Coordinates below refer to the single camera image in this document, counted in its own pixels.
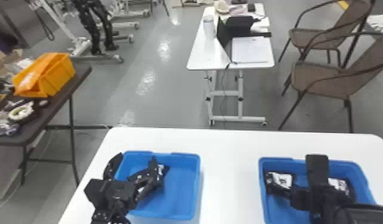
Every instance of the brown mesh chair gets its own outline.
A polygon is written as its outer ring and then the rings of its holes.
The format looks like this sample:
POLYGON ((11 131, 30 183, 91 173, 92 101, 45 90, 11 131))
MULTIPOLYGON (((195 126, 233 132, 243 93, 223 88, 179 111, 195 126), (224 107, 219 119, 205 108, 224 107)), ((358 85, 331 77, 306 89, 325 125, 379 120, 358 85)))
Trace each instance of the brown mesh chair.
POLYGON ((313 94, 343 100, 344 106, 348 110, 350 133, 353 133, 350 95, 356 93, 383 71, 383 33, 351 33, 327 40, 335 41, 360 35, 372 35, 376 40, 348 69, 304 61, 315 45, 320 45, 326 41, 313 43, 304 49, 302 59, 294 64, 291 72, 291 84, 298 91, 298 98, 279 126, 279 130, 283 128, 292 112, 303 99, 303 96, 313 94))
MULTIPOLYGON (((322 42, 328 39, 332 39, 335 36, 347 35, 351 33, 353 29, 369 15, 372 9, 372 4, 369 2, 369 0, 352 0, 350 6, 344 11, 344 13, 338 19, 334 27, 327 30, 298 28, 298 25, 300 24, 300 21, 303 18, 303 15, 305 15, 305 13, 339 1, 343 0, 333 0, 324 2, 322 4, 311 7, 303 11, 303 13, 301 13, 301 15, 297 19, 297 22, 295 23, 294 28, 289 31, 289 39, 287 40, 282 54, 279 57, 279 63, 282 60, 290 42, 301 53, 301 50, 304 49, 312 39, 315 39, 315 41, 317 42, 322 42)), ((313 49, 325 50, 328 55, 328 64, 331 63, 330 51, 335 51, 337 53, 338 66, 341 67, 341 53, 338 47, 343 42, 344 39, 326 41, 322 44, 315 45, 315 48, 313 49)))

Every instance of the dark wooden table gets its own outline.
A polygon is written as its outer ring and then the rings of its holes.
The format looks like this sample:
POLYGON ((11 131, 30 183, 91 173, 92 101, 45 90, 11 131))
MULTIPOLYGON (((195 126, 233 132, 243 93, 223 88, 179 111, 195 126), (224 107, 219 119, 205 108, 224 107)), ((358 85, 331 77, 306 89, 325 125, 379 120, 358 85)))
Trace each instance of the dark wooden table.
MULTIPOLYGON (((73 124, 73 100, 72 95, 82 84, 82 82, 91 73, 92 69, 89 65, 74 64, 76 74, 72 77, 63 87, 57 92, 57 94, 49 98, 49 106, 41 108, 39 110, 37 118, 21 126, 19 133, 13 136, 2 136, 0 137, 0 146, 8 147, 22 147, 23 149, 23 161, 20 165, 21 171, 21 184, 24 184, 26 167, 28 161, 39 161, 47 163, 65 163, 71 164, 73 167, 73 174, 76 184, 79 184, 79 176, 76 168, 76 153, 74 150, 74 133, 75 129, 105 129, 106 126, 75 126, 73 124), (69 124, 68 125, 48 125, 52 118, 58 113, 65 102, 69 102, 69 124), (71 143, 71 160, 54 160, 54 159, 41 159, 41 158, 30 158, 34 147, 29 145, 36 140, 43 130, 50 129, 67 129, 70 130, 70 143, 71 143)), ((22 97, 9 96, 6 97, 1 103, 4 106, 8 100, 18 101, 22 97)))

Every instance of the black metal frame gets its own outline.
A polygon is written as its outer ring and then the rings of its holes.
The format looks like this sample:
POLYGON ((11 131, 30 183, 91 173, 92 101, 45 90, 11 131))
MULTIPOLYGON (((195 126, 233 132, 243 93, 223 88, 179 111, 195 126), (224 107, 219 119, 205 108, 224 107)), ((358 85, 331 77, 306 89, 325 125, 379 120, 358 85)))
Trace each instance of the black metal frame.
POLYGON ((70 130, 70 151, 71 151, 71 160, 55 160, 55 159, 47 159, 47 158, 30 158, 34 151, 34 147, 31 147, 29 151, 27 151, 27 145, 22 146, 23 150, 23 161, 21 162, 21 184, 23 185, 26 181, 26 169, 27 163, 29 161, 35 162, 45 162, 45 163, 62 163, 62 164, 71 164, 73 168, 74 180, 76 181, 76 185, 79 186, 80 179, 79 174, 77 172, 76 166, 76 152, 74 148, 74 130, 84 130, 84 129, 111 129, 112 125, 90 125, 90 126, 75 126, 73 121, 73 99, 72 96, 69 98, 69 124, 67 125, 48 125, 46 130, 70 130))
MULTIPOLYGON (((314 7, 311 7, 311 8, 309 8, 309 9, 303 11, 303 12, 300 14, 300 16, 298 16, 298 19, 297 19, 297 22, 295 23, 294 28, 297 28, 297 27, 298 27, 298 25, 300 24, 300 21, 301 21, 301 19, 303 18, 303 15, 305 15, 305 13, 307 13, 307 12, 309 12, 309 11, 312 11, 312 10, 315 10, 315 9, 317 9, 317 8, 320 8, 320 7, 322 7, 322 6, 329 5, 329 4, 333 4, 333 3, 336 3, 336 2, 340 2, 340 1, 344 1, 344 0, 332 0, 332 1, 324 2, 324 3, 322 3, 322 4, 315 5, 314 7)), ((363 2, 363 3, 365 3, 365 4, 367 3, 367 2, 365 2, 365 1, 363 1, 363 0, 352 0, 352 1, 360 1, 360 2, 363 2)), ((352 22, 349 22, 349 23, 346 23, 346 24, 343 24, 343 25, 340 25, 340 26, 332 27, 332 28, 330 28, 330 29, 327 29, 327 30, 324 30, 324 31, 322 31, 322 32, 317 33, 316 35, 314 35, 314 36, 311 38, 311 40, 310 40, 310 42, 307 44, 307 46, 309 46, 310 43, 311 43, 314 39, 316 39, 318 36, 320 36, 320 35, 322 35, 322 34, 325 34, 325 33, 328 33, 328 32, 331 32, 331 31, 334 31, 334 30, 343 28, 343 27, 345 27, 345 26, 349 26, 349 25, 351 25, 351 24, 356 23, 356 22, 359 21, 359 20, 363 20, 363 21, 364 21, 364 24, 365 24, 366 18, 368 17, 369 13, 372 11, 372 7, 373 7, 373 5, 370 6, 370 8, 369 8, 369 10, 368 10, 367 13, 363 14, 363 15, 362 15, 361 17, 359 17, 357 20, 354 20, 354 21, 352 21, 352 22)), ((290 42, 291 42, 291 38, 288 38, 287 43, 286 43, 286 45, 284 46, 284 49, 283 49, 282 53, 280 54, 280 57, 279 57, 279 60, 278 60, 279 63, 281 62, 281 60, 282 60, 284 54, 286 53, 286 50, 287 50, 288 45, 290 44, 290 42)), ((326 51, 327 56, 328 56, 328 64, 331 63, 330 51, 336 51, 336 52, 337 52, 338 66, 341 67, 341 53, 340 53, 340 51, 339 51, 338 48, 334 48, 334 49, 316 49, 316 50, 324 50, 324 51, 326 51)))
MULTIPOLYGON (((167 6, 166 6, 166 2, 165 0, 161 0, 162 1, 162 4, 163 4, 163 7, 165 8, 165 11, 166 11, 166 14, 167 16, 170 16, 169 15, 169 10, 167 9, 167 6)), ((134 0, 132 2, 129 2, 129 5, 142 5, 142 4, 149 4, 150 5, 150 11, 151 13, 154 12, 154 4, 153 4, 153 0, 146 0, 146 1, 143 1, 143 0, 134 0)))
MULTIPOLYGON (((376 0, 370 0, 370 3, 371 3, 371 6, 370 6, 370 12, 371 12, 372 9, 373 9, 373 6, 376 3, 376 0)), ((368 19, 368 16, 369 16, 369 13, 366 15, 365 19, 362 20, 361 24, 359 25, 359 27, 357 29, 357 32, 362 32, 363 27, 366 24, 366 20, 368 19)), ((358 43, 358 39, 359 39, 359 36, 355 36, 354 37, 353 42, 351 43, 350 48, 348 49, 347 54, 345 55, 345 59, 344 59, 344 62, 342 64, 342 68, 346 68, 347 67, 347 64, 350 61, 351 55, 353 54, 353 52, 355 50, 355 46, 358 43)))
MULTIPOLYGON (((333 41, 333 40, 336 40, 336 39, 348 38, 348 37, 351 37, 351 36, 354 36, 355 39, 358 39, 359 36, 361 36, 361 35, 372 35, 372 36, 382 36, 383 37, 383 33, 378 33, 378 32, 356 32, 356 33, 351 33, 349 35, 344 35, 344 36, 339 36, 339 37, 336 37, 336 38, 328 39, 326 41, 317 42, 317 43, 314 43, 314 44, 312 44, 312 41, 311 41, 310 45, 305 47, 304 52, 302 53, 300 61, 304 61, 306 59, 309 51, 313 48, 313 46, 315 46, 317 44, 324 43, 324 42, 327 42, 327 41, 333 41)), ((327 81, 327 80, 333 80, 333 79, 340 79, 340 78, 345 78, 345 77, 358 76, 358 75, 362 75, 362 74, 365 74, 365 73, 368 73, 368 72, 371 72, 371 71, 374 71, 374 70, 377 70, 377 69, 381 69, 381 68, 383 68, 383 63, 379 64, 377 66, 373 66, 373 67, 368 68, 368 69, 361 70, 361 71, 354 71, 352 73, 349 73, 349 74, 347 73, 345 75, 333 76, 333 77, 318 79, 318 80, 315 80, 314 82, 310 83, 309 85, 307 85, 307 87, 303 91, 299 91, 298 92, 298 98, 297 98, 296 102, 291 107, 291 109, 287 113, 286 117, 283 119, 282 123, 278 127, 278 130, 282 130, 282 128, 284 127, 284 124, 290 118, 291 114, 294 112, 294 110, 297 107, 297 105, 301 102, 301 100, 303 99, 305 94, 308 93, 308 90, 310 88, 312 88, 312 86, 314 86, 315 84, 317 84, 319 82, 327 81)), ((286 82, 289 82, 289 84, 291 83, 291 74, 287 78, 286 82)), ((344 99, 344 107, 347 107, 349 131, 350 131, 350 133, 354 133, 353 109, 352 109, 351 101, 350 101, 349 98, 344 99)))

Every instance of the white cup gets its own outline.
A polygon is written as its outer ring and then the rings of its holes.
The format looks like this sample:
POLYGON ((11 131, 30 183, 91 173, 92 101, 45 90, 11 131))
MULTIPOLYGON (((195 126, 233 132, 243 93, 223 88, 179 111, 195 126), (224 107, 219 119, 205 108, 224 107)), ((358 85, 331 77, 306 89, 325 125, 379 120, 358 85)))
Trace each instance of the white cup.
POLYGON ((204 21, 204 32, 207 39, 213 40, 216 36, 215 24, 213 23, 213 15, 206 15, 203 18, 204 21))

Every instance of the blue plastic bin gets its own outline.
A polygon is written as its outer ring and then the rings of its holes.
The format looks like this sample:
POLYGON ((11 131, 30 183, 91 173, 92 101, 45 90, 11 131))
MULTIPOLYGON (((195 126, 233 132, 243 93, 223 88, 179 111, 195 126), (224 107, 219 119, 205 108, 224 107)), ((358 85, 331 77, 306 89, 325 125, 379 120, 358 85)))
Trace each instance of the blue plastic bin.
MULTIPOLYGON (((368 181, 362 169, 349 161, 329 161, 330 178, 346 179, 353 186, 356 199, 360 203, 376 204, 370 192, 368 181)), ((279 196, 267 195, 264 184, 264 172, 294 173, 294 183, 308 186, 305 160, 292 158, 261 158, 259 160, 259 181, 261 199, 266 224, 311 224, 309 212, 292 208, 289 201, 279 196)))
POLYGON ((142 200, 130 214, 141 217, 190 220, 194 217, 200 186, 200 157, 196 154, 161 154, 151 151, 127 151, 115 174, 115 179, 126 178, 148 167, 155 156, 158 163, 170 166, 163 188, 142 200))

